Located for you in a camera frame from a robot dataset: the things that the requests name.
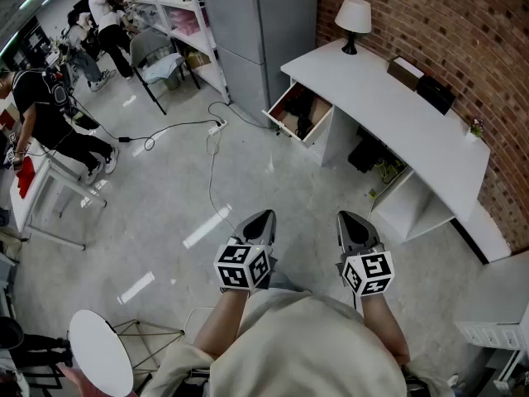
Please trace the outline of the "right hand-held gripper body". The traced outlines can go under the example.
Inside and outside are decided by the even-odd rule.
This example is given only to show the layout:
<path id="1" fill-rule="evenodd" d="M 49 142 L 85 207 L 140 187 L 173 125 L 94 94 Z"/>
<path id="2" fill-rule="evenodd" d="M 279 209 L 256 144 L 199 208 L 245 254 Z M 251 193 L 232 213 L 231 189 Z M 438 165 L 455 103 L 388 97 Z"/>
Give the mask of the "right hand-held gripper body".
<path id="1" fill-rule="evenodd" d="M 355 297 L 382 294 L 395 277 L 390 251 L 369 249 L 363 254 L 348 251 L 341 255 L 336 266 L 345 286 Z"/>

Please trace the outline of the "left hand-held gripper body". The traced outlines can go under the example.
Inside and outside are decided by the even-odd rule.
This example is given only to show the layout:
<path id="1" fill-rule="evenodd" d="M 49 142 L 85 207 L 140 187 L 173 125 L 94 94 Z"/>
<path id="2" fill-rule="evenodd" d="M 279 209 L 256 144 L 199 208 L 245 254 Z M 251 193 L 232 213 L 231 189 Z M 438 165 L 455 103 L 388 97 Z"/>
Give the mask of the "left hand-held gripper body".
<path id="1" fill-rule="evenodd" d="M 268 289 L 276 260 L 269 243 L 243 242 L 229 237 L 220 245 L 214 259 L 214 268 L 223 289 L 240 289 L 254 293 Z"/>

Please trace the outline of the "white drawer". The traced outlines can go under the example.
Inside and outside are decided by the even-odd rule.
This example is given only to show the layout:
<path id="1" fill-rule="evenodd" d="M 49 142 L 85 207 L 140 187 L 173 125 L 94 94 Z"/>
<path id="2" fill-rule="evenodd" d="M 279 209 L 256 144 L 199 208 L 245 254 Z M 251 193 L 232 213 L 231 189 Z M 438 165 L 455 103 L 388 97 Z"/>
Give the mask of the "white drawer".
<path id="1" fill-rule="evenodd" d="M 304 89 L 308 89 L 298 82 L 294 82 L 280 99 L 269 109 L 263 110 L 262 113 L 285 134 L 291 136 L 295 141 L 309 147 L 314 144 L 316 139 L 326 129 L 328 121 L 331 119 L 332 105 L 315 94 L 310 119 L 312 127 L 309 129 L 307 136 L 300 139 L 296 135 L 297 118 L 284 110 L 285 102 L 292 96 L 298 95 Z"/>

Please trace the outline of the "black items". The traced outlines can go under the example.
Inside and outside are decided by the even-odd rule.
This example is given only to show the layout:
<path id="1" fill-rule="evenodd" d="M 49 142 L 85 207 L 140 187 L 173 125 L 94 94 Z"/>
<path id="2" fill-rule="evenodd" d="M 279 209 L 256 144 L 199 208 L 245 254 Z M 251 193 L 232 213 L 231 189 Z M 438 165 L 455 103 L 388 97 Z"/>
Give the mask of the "black items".
<path id="1" fill-rule="evenodd" d="M 304 139 L 312 127 L 310 119 L 315 94 L 313 91 L 304 89 L 298 95 L 289 98 L 284 105 L 284 110 L 295 116 L 297 120 L 296 135 Z"/>

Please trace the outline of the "person's left forearm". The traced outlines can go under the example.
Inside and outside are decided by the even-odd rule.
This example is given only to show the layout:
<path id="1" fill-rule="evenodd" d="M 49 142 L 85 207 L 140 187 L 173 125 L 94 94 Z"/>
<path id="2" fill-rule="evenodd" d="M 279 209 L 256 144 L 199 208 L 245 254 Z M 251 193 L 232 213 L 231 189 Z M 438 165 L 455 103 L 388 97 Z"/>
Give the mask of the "person's left forearm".
<path id="1" fill-rule="evenodd" d="M 241 325 L 249 293 L 242 289 L 228 289 L 198 331 L 193 345 L 218 359 L 233 344 Z"/>

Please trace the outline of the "white desk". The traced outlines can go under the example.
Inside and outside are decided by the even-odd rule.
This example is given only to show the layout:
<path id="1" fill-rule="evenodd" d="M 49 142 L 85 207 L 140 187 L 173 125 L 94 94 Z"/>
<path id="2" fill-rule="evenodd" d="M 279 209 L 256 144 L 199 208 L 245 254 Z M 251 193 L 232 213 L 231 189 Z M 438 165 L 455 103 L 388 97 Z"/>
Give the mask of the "white desk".
<path id="1" fill-rule="evenodd" d="M 478 201 L 490 149 L 467 137 L 453 111 L 441 114 L 387 72 L 369 50 L 346 55 L 344 40 L 283 65 L 311 89 L 378 138 L 407 168 L 379 193 L 370 221 L 390 241 L 404 243 L 455 219 L 487 261 L 511 255 L 498 226 Z"/>

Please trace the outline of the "person's cream shirt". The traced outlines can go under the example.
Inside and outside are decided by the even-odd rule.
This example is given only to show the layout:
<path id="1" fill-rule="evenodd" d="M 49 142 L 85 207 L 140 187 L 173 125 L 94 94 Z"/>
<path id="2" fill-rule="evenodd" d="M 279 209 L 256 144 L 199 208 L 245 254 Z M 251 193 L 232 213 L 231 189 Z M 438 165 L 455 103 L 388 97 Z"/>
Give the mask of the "person's cream shirt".
<path id="1" fill-rule="evenodd" d="M 218 359 L 169 346 L 141 397 L 455 397 L 409 362 L 400 366 L 365 326 L 363 309 L 274 273 L 249 293 L 236 340 Z"/>

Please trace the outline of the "white cabinet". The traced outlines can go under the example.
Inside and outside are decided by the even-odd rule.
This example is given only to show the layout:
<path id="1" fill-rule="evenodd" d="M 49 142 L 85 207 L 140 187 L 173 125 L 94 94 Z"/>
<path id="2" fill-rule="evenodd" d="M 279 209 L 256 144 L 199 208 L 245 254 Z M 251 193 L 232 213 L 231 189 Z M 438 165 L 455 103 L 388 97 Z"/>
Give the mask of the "white cabinet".
<path id="1" fill-rule="evenodd" d="M 455 325 L 470 344 L 512 353 L 499 376 L 493 380 L 501 396 L 512 395 L 522 372 L 522 385 L 529 385 L 529 306 L 521 319 L 514 323 L 455 321 Z"/>

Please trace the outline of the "small potted plant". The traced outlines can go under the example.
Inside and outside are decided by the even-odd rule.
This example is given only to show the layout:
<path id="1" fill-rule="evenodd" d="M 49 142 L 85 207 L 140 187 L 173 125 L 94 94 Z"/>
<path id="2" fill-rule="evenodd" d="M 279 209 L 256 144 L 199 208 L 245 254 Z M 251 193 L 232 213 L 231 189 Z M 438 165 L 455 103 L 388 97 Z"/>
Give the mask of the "small potted plant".
<path id="1" fill-rule="evenodd" d="M 465 139 L 467 142 L 476 142 L 481 139 L 484 133 L 484 123 L 482 120 L 475 118 L 466 132 Z"/>

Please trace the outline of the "white round side table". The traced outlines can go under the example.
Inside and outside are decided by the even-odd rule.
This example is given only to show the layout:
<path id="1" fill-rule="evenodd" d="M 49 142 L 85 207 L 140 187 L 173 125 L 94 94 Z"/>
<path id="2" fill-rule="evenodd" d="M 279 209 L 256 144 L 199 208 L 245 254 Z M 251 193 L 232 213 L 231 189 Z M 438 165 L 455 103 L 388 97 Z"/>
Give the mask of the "white round side table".
<path id="1" fill-rule="evenodd" d="M 69 342 L 80 370 L 111 397 L 139 394 L 160 368 L 165 351 L 184 336 L 182 329 L 137 318 L 111 325 L 87 309 L 74 314 L 69 324 Z"/>

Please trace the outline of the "brown box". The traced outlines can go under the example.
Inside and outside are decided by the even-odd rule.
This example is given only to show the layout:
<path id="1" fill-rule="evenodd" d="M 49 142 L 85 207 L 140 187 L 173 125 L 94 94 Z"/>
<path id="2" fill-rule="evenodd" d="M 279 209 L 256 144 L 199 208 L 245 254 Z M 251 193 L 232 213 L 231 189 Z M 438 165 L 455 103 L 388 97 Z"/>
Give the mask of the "brown box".
<path id="1" fill-rule="evenodd" d="M 423 71 L 401 56 L 389 61 L 387 73 L 412 91 L 417 90 L 420 79 L 425 75 Z"/>

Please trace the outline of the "cardboard box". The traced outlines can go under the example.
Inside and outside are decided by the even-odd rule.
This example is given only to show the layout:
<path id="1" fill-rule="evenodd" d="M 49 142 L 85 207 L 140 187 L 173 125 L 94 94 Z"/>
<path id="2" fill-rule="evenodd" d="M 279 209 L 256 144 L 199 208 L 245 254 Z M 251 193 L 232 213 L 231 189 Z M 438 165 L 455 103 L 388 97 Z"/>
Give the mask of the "cardboard box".
<path id="1" fill-rule="evenodd" d="M 199 50 L 187 49 L 186 58 L 192 69 L 196 69 L 200 66 L 208 65 L 211 63 L 209 56 Z"/>

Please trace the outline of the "grey refrigerator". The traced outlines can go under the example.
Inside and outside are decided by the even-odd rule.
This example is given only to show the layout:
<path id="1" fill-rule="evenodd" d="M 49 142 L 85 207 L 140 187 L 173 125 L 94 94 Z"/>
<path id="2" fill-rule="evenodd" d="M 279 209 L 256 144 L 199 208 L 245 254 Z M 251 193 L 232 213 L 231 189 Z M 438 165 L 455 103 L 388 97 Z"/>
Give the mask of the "grey refrigerator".
<path id="1" fill-rule="evenodd" d="M 290 85 L 282 65 L 316 47 L 317 0 L 204 0 L 231 101 L 259 124 Z"/>

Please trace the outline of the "grey chair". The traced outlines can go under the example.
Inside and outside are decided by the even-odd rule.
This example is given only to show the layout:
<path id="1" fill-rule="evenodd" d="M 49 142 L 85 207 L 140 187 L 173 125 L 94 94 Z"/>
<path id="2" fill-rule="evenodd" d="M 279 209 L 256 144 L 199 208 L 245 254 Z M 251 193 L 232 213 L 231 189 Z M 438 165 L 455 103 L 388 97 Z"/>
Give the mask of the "grey chair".
<path id="1" fill-rule="evenodd" d="M 161 34 L 159 31 L 156 32 L 152 30 L 144 30 L 131 39 L 131 43 L 130 43 L 131 68 L 133 72 L 135 73 L 136 77 L 140 80 L 141 85 L 143 86 L 143 88 L 145 89 L 145 91 L 147 92 L 151 100 L 157 105 L 157 107 L 160 109 L 160 111 L 164 115 L 166 115 L 166 111 L 163 109 L 158 98 L 150 90 L 151 85 L 157 84 L 157 83 L 164 84 L 164 80 L 162 79 L 153 84 L 147 84 L 141 77 L 141 74 L 144 68 L 155 63 L 157 60 L 165 57 L 166 55 L 169 55 L 172 53 L 179 53 L 180 55 L 182 55 L 179 52 L 179 48 L 176 44 L 176 40 L 174 38 L 169 38 L 165 34 Z M 185 58 L 185 61 L 178 69 L 176 69 L 179 73 L 180 83 L 182 83 L 185 80 L 186 75 L 184 71 L 187 70 L 188 76 L 194 82 L 196 88 L 200 89 L 198 80 L 195 77 L 195 74 L 193 72 L 193 69 L 189 65 L 189 62 L 187 61 L 186 56 L 185 55 L 182 55 L 182 56 Z"/>

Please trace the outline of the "white shade table lamp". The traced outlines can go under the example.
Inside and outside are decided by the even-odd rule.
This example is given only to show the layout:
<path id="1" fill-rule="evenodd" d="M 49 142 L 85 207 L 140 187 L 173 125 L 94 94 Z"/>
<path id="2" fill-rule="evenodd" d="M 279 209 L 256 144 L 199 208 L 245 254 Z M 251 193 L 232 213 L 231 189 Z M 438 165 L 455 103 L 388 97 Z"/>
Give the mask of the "white shade table lamp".
<path id="1" fill-rule="evenodd" d="M 370 3 L 364 0 L 344 0 L 336 15 L 335 24 L 348 32 L 348 40 L 341 50 L 345 54 L 356 55 L 356 36 L 368 34 L 372 30 Z"/>

